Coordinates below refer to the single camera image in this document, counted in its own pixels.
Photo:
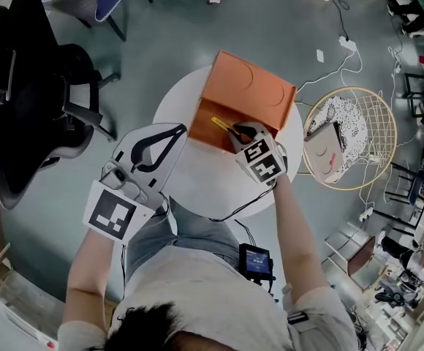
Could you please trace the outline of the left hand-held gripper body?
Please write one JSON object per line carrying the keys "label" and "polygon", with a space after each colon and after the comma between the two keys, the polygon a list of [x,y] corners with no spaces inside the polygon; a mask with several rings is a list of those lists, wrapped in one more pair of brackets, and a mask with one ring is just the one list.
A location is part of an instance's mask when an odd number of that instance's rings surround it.
{"label": "left hand-held gripper body", "polygon": [[163,204],[161,192],[110,160],[91,185],[83,224],[120,244],[128,243]]}

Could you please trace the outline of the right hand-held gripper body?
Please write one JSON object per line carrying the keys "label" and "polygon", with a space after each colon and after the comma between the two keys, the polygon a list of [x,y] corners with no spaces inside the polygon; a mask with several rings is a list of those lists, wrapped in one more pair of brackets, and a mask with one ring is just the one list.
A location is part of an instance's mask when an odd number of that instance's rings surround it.
{"label": "right hand-held gripper body", "polygon": [[287,172],[286,151],[268,132],[259,132],[250,144],[239,148],[235,161],[258,184],[271,185]]}

